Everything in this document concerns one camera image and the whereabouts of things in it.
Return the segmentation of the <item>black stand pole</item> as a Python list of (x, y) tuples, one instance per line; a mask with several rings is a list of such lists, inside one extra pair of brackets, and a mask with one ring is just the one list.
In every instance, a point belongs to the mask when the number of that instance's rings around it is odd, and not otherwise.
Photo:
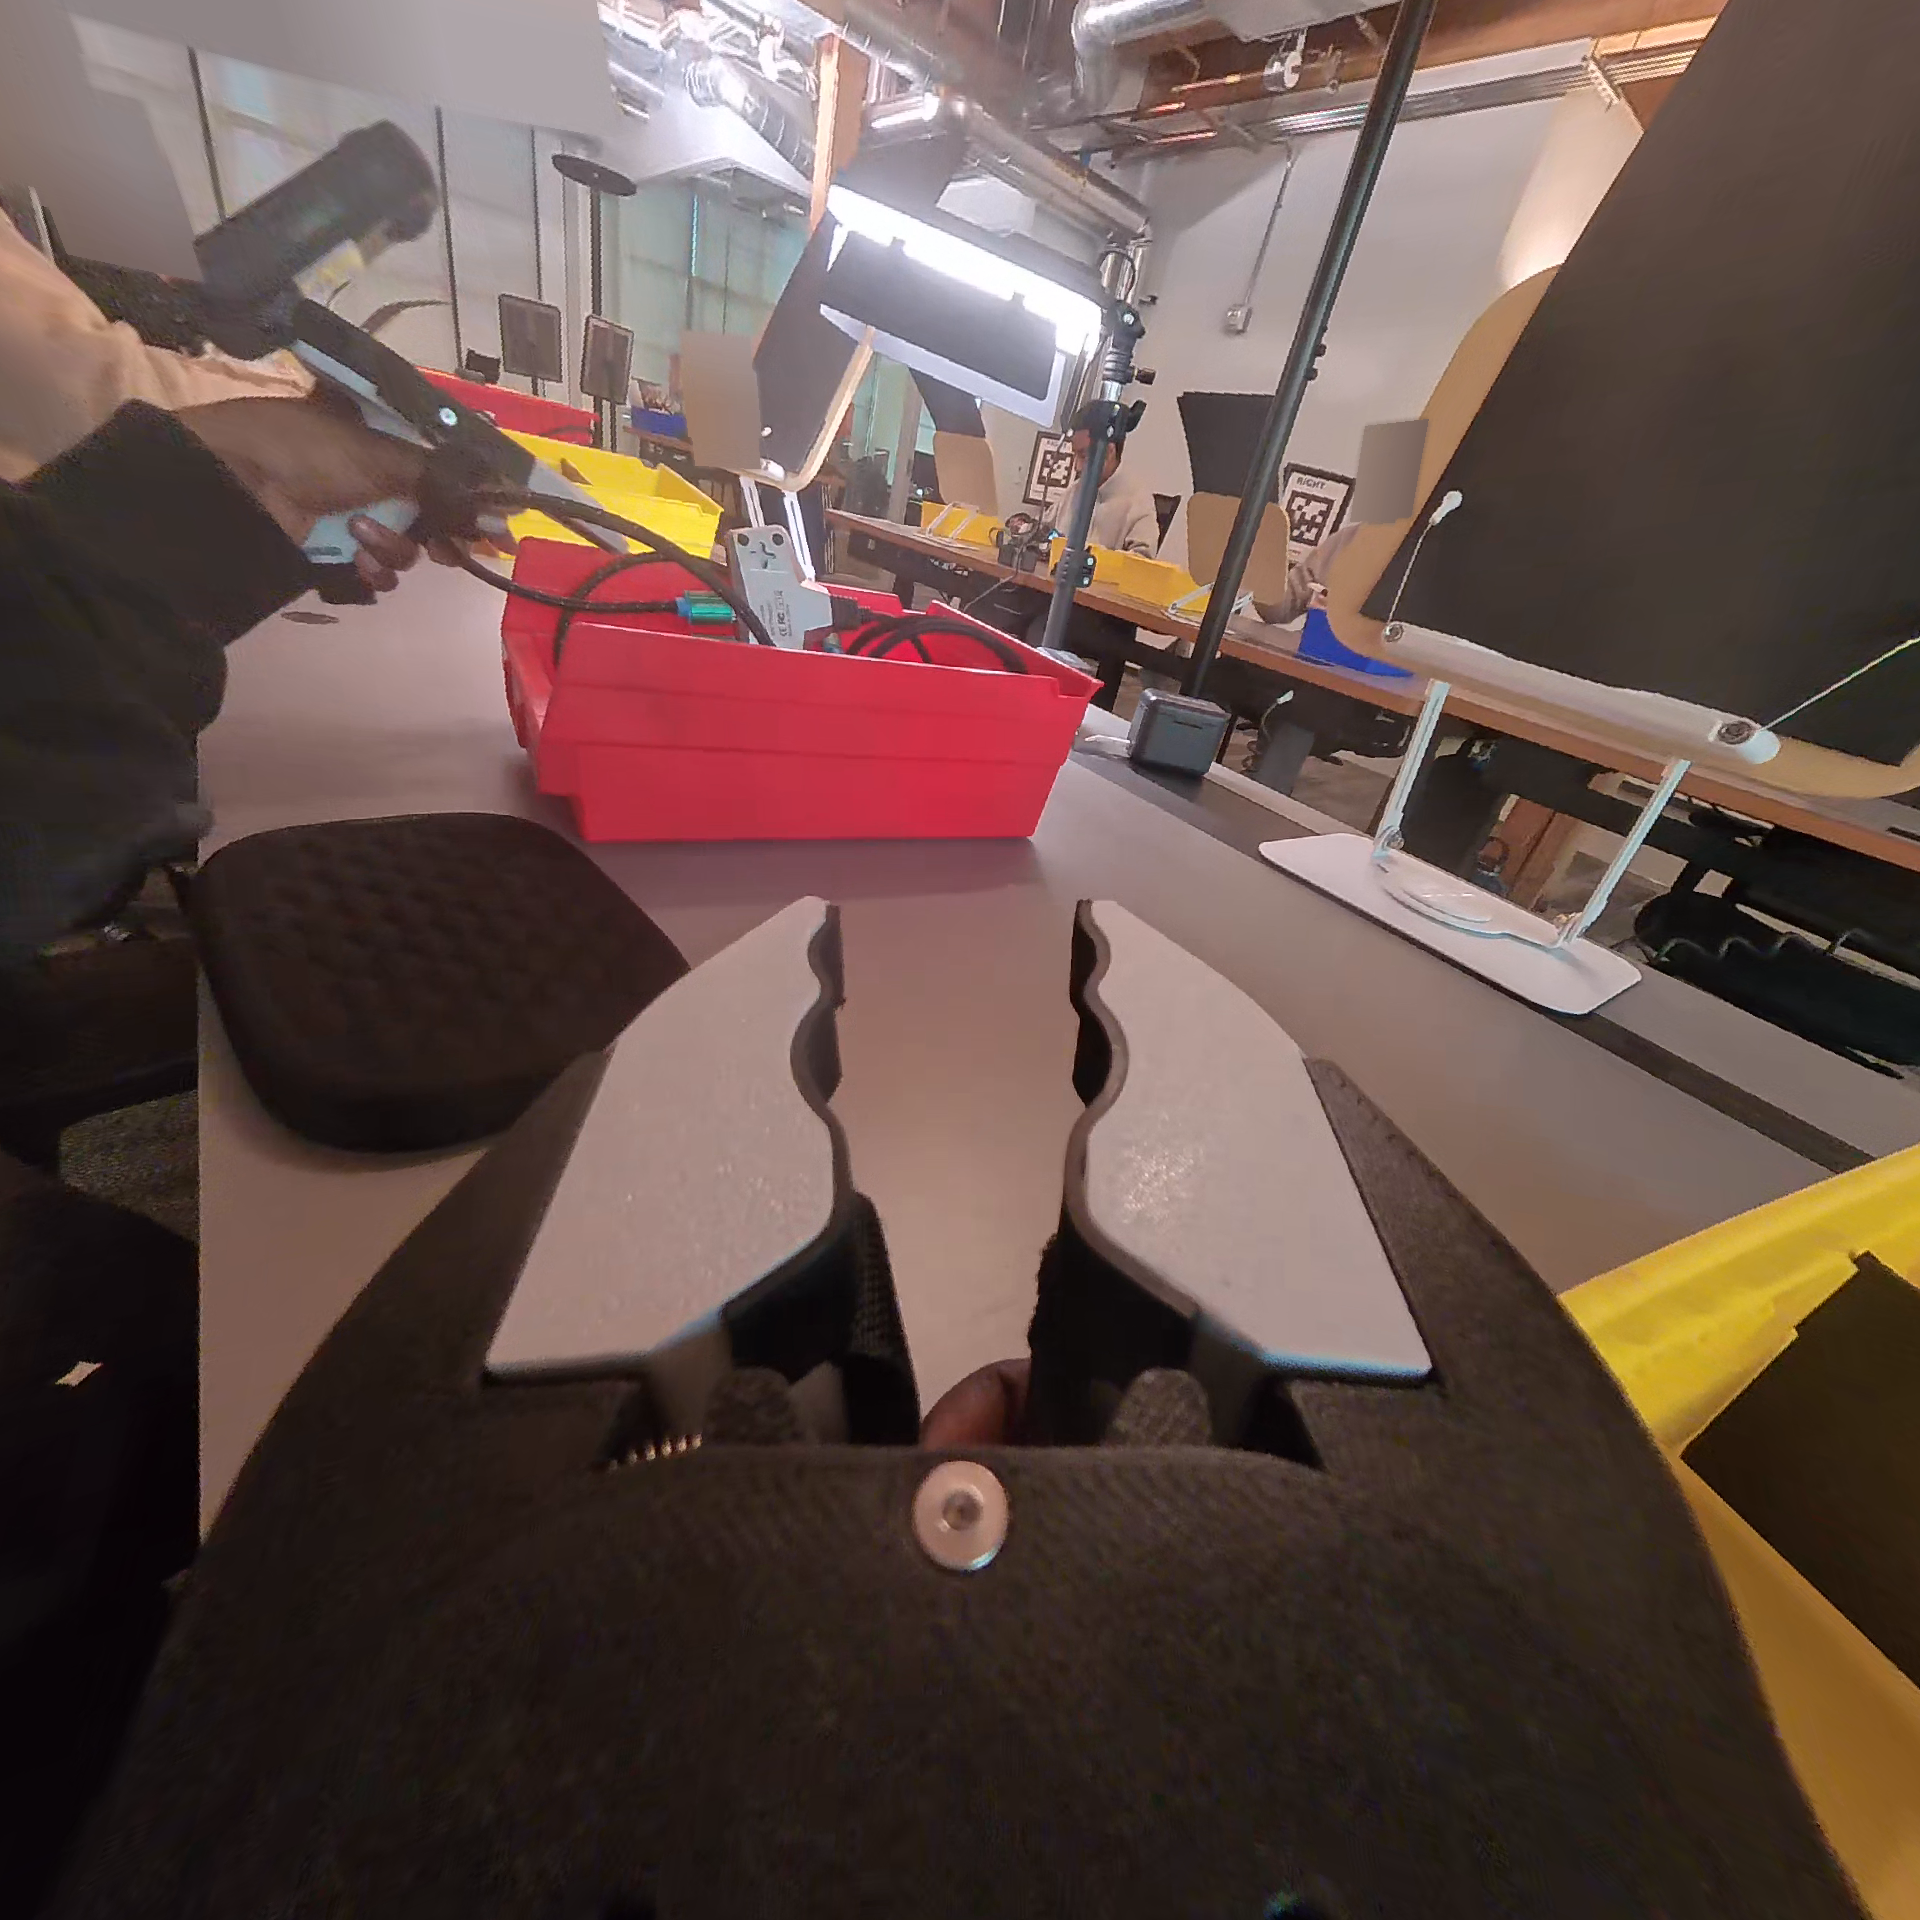
[(1347, 170), (1344, 170), (1344, 178), (1343, 178), (1343, 189), (1340, 189), (1340, 198), (1333, 208), (1333, 224), (1326, 233), (1320, 262), (1308, 277), (1308, 295), (1304, 301), (1298, 324), (1295, 324), (1292, 342), (1288, 350), (1282, 374), (1276, 383), (1276, 391), (1273, 391), (1270, 409), (1261, 425), (1261, 436), (1255, 448), (1246, 484), (1240, 489), (1239, 516), (1234, 516), (1220, 564), (1210, 580), (1210, 601), (1209, 601), (1209, 610), (1202, 616), (1199, 635), (1190, 654), (1190, 672), (1181, 678), (1186, 696), (1205, 696), (1210, 667), (1214, 667), (1220, 642), (1227, 635), (1234, 601), (1240, 595), (1240, 580), (1243, 580), (1246, 560), (1249, 560), (1258, 535), (1261, 535), (1268, 494), (1279, 475), (1282, 450), (1288, 450), (1290, 433), (1298, 420), (1298, 409), (1304, 409), (1308, 379), (1311, 379), (1320, 351), (1326, 347), (1326, 329), (1333, 324), (1340, 288), (1344, 281), (1362, 220), (1371, 204), (1371, 191), (1379, 185), (1383, 154), (1387, 154), (1391, 133), (1397, 127), (1413, 68), (1421, 63), (1421, 50), (1422, 50), (1426, 28), (1433, 24), (1433, 13), (1437, 13), (1437, 2), (1402, 2), (1402, 13), (1395, 18), (1395, 31), (1387, 38), (1382, 71), (1371, 87), (1362, 127), (1356, 133), (1356, 151), (1347, 158)]

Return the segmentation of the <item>person's left hand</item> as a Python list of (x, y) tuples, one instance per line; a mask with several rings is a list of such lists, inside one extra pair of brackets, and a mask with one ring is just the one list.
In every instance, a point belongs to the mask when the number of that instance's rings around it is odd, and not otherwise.
[(243, 489), (301, 548), (319, 519), (350, 519), (350, 564), (362, 595), (388, 595), (420, 558), (464, 564), (471, 554), (508, 558), (505, 524), (471, 538), (394, 531), (371, 519), (381, 499), (418, 506), (428, 450), (362, 420), (350, 403), (222, 397), (182, 409), (178, 425), (199, 436)]

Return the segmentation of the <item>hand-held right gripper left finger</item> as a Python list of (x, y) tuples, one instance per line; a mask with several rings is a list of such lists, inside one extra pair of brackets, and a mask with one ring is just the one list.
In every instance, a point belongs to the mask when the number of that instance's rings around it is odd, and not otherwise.
[(518, 1264), (489, 1382), (631, 1377), (655, 1426), (693, 1435), (729, 1370), (765, 1367), (845, 1435), (842, 1001), (840, 908), (800, 898), (631, 1021)]

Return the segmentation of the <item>black faced plywood board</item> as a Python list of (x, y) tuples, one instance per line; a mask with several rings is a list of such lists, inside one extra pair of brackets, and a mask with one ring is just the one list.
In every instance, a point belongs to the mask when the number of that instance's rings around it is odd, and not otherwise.
[(1916, 2), (1727, 2), (1572, 253), (1462, 335), (1326, 610), (1916, 786)]

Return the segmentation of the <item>white board stand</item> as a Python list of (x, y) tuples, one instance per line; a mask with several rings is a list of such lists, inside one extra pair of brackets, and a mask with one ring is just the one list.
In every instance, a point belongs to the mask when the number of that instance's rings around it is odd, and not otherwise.
[[(1376, 834), (1369, 838), (1359, 834), (1326, 834), (1265, 843), (1261, 859), (1542, 1011), (1590, 1016), (1640, 981), (1629, 959), (1590, 940), (1590, 927), (1646, 847), (1651, 824), (1682, 786), (1682, 778), (1695, 765), (1758, 769), (1775, 760), (1782, 749), (1781, 720), (1762, 725), (1727, 708), (1587, 681), (1503, 657), (1490, 645), (1407, 622), (1402, 616), (1402, 595), (1403, 588), (1395, 591), (1387, 607), (1382, 645), (1426, 676), (1426, 696)], [(1581, 911), (1548, 922), (1407, 853), (1407, 806), (1452, 693), (1494, 696), (1520, 713), (1573, 720), (1593, 737), (1611, 737), (1613, 744), (1656, 758), (1660, 778), (1651, 797), (1629, 818), (1619, 853)]]

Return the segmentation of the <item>long wooden desk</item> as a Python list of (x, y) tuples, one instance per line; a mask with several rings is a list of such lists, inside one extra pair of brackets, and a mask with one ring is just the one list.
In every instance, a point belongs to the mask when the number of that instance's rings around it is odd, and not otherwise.
[[(994, 548), (975, 548), (970, 541), (949, 541), (939, 535), (926, 535), (924, 528), (901, 524), (890, 519), (856, 516), (845, 509), (829, 509), (826, 523), (842, 531), (849, 541), (866, 541), (873, 548), (885, 548), (889, 569), (899, 575), (926, 572), (932, 564), (944, 572), (966, 572), (982, 580), (1008, 580), (1013, 588), (1038, 591), (1049, 585), (1040, 572), (1019, 572), (999, 564)], [(1186, 621), (1173, 610), (1141, 605), (1137, 598), (1116, 595), (1114, 588), (1086, 588), (1076, 601), (1092, 610), (1109, 615), (1142, 633), (1166, 635), (1161, 645), (1146, 645), (1146, 663), (1153, 670), (1173, 672), (1186, 658), (1186, 645), (1194, 642), (1199, 622)], [(1304, 658), (1292, 631), (1265, 626), (1258, 621), (1230, 621), (1220, 654), (1227, 658), (1240, 658), (1261, 672), (1288, 676), (1295, 681), (1322, 684), (1343, 700), (1364, 703), (1371, 708), (1391, 708), (1397, 716), (1417, 716), (1426, 696), (1422, 678), (1391, 681), (1382, 676), (1364, 676), (1344, 670), (1340, 663), (1316, 663)], [(1597, 765), (1625, 778), (1656, 778), (1661, 769), (1660, 758), (1649, 749), (1633, 749), (1625, 737), (1613, 731), (1601, 731), (1581, 718), (1553, 716), (1552, 708), (1527, 708), (1520, 703), (1476, 693), (1469, 684), (1451, 684), (1446, 716), (1462, 720), (1476, 731), (1498, 731), (1505, 737), (1525, 737), (1539, 749), (1566, 755), (1584, 765)], [(1719, 768), (1690, 768), (1677, 790), (1690, 799), (1712, 802), (1724, 812), (1733, 812), (1749, 824), (1766, 824), (1775, 830), (1796, 830), (1828, 847), (1840, 847), (1861, 853), (1869, 859), (1916, 873), (1916, 810), (1894, 802), (1894, 799), (1801, 799), (1766, 786), (1759, 781), (1719, 769)]]

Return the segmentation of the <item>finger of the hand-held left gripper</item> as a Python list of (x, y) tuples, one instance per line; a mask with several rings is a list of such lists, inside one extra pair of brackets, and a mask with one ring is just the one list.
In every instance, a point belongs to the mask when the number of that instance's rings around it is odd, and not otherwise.
[[(533, 454), (533, 470), (528, 470), (525, 484), (528, 484), (528, 494), (534, 494), (534, 499), (545, 499), (545, 502), (555, 499), (566, 509), (585, 506), (585, 509), (604, 511), (604, 502), (566, 465), (555, 466), (552, 459), (543, 459), (539, 454)], [(574, 523), (569, 516), (555, 519), (543, 506), (528, 506), (528, 509), (516, 511), (516, 546), (525, 546), (533, 538), (599, 546), (599, 548), (631, 548), (627, 535), (601, 524), (599, 519), (589, 519), (589, 523)]]

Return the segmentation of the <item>blue plastic object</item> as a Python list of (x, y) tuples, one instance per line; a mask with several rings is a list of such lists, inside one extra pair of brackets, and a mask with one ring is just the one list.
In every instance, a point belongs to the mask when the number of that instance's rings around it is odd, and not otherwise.
[(1391, 678), (1391, 681), (1413, 678), (1413, 672), (1403, 667), (1395, 667), (1387, 658), (1364, 657), (1364, 654), (1356, 654), (1351, 645), (1344, 645), (1333, 631), (1328, 610), (1322, 610), (1322, 607), (1311, 607), (1304, 616), (1298, 658), (1311, 658), (1320, 667), (1333, 667), (1333, 670), (1369, 676), (1369, 678)]

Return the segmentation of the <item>silver ceiling duct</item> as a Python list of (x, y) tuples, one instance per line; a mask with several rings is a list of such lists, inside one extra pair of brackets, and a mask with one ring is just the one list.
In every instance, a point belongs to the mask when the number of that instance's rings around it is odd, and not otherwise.
[(1150, 38), (1217, 28), (1234, 38), (1276, 38), (1371, 10), (1376, 2), (1076, 2), (1067, 24), (1073, 71), (1094, 91), (1094, 71)]

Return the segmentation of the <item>studio light panel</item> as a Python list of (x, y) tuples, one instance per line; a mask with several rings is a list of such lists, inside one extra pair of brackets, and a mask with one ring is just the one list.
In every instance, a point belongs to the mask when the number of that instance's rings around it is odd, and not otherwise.
[(754, 347), (762, 433), (778, 465), (833, 419), (859, 351), (1055, 431), (1101, 350), (1098, 272), (938, 204), (849, 182), (808, 238)]

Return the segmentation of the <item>small grey box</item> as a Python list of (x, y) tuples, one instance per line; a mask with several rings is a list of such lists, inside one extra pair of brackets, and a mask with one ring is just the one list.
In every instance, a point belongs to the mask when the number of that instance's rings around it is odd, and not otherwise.
[(1126, 760), (1142, 769), (1199, 781), (1220, 758), (1230, 731), (1230, 708), (1146, 684), (1126, 727)]

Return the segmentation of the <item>person's dark printed clothing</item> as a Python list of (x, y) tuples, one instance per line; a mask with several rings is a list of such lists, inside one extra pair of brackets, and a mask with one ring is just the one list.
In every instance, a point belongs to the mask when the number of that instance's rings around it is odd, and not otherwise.
[(4, 1668), (144, 1619), (197, 1545), (197, 1247), (4, 1160)]

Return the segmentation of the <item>metal light stand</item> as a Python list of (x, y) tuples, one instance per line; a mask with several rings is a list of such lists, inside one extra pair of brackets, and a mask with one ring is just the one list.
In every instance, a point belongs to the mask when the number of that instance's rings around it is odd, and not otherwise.
[(1061, 654), (1082, 588), (1092, 585), (1092, 516), (1114, 444), (1142, 419), (1142, 403), (1126, 403), (1137, 383), (1137, 351), (1146, 332), (1137, 285), (1133, 246), (1106, 246), (1098, 258), (1101, 281), (1101, 351), (1086, 411), (1086, 450), (1076, 457), (1076, 484), (1067, 502), (1064, 546), (1055, 564), (1055, 591), (1045, 616), (1040, 651)]

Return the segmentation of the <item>person's left forearm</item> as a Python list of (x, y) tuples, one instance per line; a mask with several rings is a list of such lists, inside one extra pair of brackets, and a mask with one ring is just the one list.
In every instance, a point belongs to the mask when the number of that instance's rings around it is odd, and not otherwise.
[(301, 546), (147, 403), (4, 484), (4, 962), (197, 853), (228, 642), (307, 585)]

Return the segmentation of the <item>black floor lamp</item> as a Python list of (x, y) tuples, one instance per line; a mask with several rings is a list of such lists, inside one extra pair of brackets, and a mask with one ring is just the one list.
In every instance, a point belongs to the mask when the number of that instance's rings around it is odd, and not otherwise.
[[(622, 203), (638, 191), (638, 178), (618, 173), (614, 166), (580, 158), (580, 154), (555, 154), (555, 173), (578, 185), (589, 203), (589, 312), (607, 312), (607, 289), (612, 289), (612, 238), (607, 238), (607, 213), (614, 203)], [(618, 431), (627, 419), (627, 404), (614, 409), (607, 403), (590, 403), (595, 411), (595, 448), (618, 450)]]

